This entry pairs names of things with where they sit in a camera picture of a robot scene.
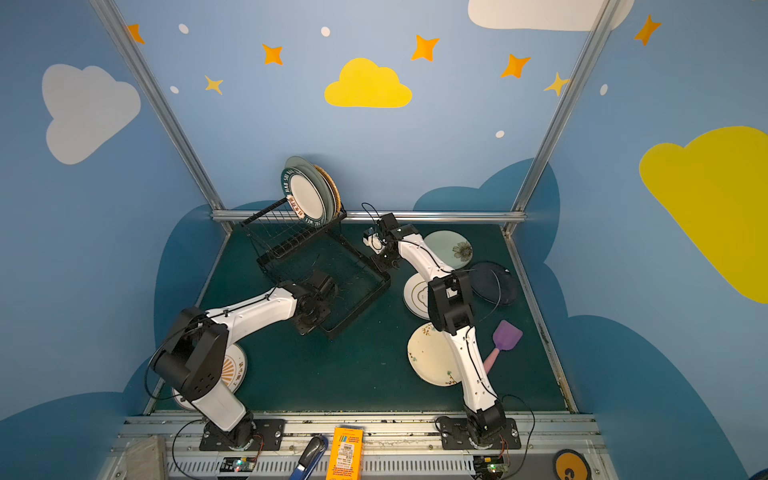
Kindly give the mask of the yellow woven wicker plate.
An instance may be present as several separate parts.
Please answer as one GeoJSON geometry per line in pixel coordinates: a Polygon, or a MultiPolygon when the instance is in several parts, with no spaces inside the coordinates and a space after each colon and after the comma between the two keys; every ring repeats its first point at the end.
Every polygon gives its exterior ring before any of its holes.
{"type": "Polygon", "coordinates": [[[331,176],[323,168],[321,168],[319,165],[314,165],[314,167],[320,173],[320,175],[323,177],[324,181],[326,182],[326,184],[328,185],[328,187],[329,187],[329,189],[330,189],[330,191],[332,193],[333,200],[334,200],[334,214],[333,214],[333,217],[337,218],[340,215],[341,210],[342,210],[342,201],[341,201],[341,196],[340,196],[339,190],[338,190],[335,182],[331,178],[331,176]]]}

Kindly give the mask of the white plate green lettered rim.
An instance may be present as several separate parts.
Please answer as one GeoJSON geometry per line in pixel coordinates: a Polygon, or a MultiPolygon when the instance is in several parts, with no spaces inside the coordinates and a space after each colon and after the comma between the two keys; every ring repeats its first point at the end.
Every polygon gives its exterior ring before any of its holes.
{"type": "Polygon", "coordinates": [[[286,167],[281,174],[285,198],[297,217],[312,227],[326,224],[327,209],[316,185],[301,170],[286,167]]]}

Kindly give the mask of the large plain green plate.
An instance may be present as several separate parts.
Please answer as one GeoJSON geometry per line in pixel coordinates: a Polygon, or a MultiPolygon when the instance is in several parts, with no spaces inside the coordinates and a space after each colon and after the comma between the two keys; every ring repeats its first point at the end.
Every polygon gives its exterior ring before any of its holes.
{"type": "Polygon", "coordinates": [[[334,217],[334,200],[332,193],[324,181],[323,177],[320,175],[320,173],[316,170],[313,164],[309,163],[302,157],[298,156],[292,156],[289,157],[284,165],[284,168],[286,167],[294,167],[299,170],[301,170],[306,176],[310,178],[310,180],[316,185],[316,187],[319,189],[321,195],[324,198],[327,214],[326,214],[326,224],[328,224],[334,217]]]}

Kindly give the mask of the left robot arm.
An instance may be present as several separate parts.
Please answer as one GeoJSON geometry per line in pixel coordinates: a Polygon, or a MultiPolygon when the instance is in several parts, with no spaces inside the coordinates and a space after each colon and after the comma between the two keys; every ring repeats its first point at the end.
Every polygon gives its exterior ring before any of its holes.
{"type": "Polygon", "coordinates": [[[268,447],[245,405],[222,379],[227,350],[273,324],[292,322],[311,332],[330,314],[337,286],[326,273],[307,281],[284,281],[266,293],[233,305],[183,309],[148,363],[148,368],[201,413],[204,451],[249,451],[268,447]]]}

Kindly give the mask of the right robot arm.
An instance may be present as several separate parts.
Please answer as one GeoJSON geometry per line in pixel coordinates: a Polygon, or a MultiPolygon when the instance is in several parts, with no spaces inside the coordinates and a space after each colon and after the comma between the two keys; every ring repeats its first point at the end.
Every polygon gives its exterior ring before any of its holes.
{"type": "Polygon", "coordinates": [[[507,426],[503,401],[494,391],[477,345],[473,291],[469,274],[443,262],[412,225],[394,214],[382,215],[364,234],[381,271],[407,261],[427,284],[427,307],[433,327],[447,341],[461,375],[467,432],[473,445],[488,448],[507,426]]]}

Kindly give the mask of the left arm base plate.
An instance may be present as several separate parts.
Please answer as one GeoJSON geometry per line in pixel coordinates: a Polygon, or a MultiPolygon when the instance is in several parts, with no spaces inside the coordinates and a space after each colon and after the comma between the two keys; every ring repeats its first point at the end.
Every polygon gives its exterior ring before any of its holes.
{"type": "Polygon", "coordinates": [[[231,431],[224,431],[209,421],[203,429],[200,451],[257,452],[277,451],[281,447],[283,419],[253,419],[246,416],[231,431]]]}

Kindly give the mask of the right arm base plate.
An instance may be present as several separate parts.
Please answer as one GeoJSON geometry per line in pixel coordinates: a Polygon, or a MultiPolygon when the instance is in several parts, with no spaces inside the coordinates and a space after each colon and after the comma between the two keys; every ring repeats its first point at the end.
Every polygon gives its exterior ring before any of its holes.
{"type": "Polygon", "coordinates": [[[434,424],[444,450],[520,450],[522,443],[517,424],[508,419],[507,424],[496,434],[484,440],[474,442],[467,426],[466,418],[439,416],[434,424]]]}

